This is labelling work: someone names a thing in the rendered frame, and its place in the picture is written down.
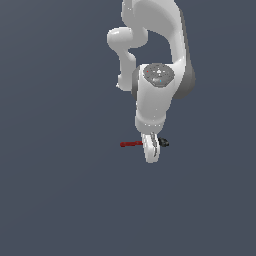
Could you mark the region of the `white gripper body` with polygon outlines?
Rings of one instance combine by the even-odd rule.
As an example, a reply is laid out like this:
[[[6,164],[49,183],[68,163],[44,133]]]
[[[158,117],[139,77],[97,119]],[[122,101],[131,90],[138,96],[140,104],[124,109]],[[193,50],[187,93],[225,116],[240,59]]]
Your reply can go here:
[[[157,162],[160,155],[160,145],[157,135],[154,132],[151,132],[149,135],[142,134],[141,137],[146,162]]]

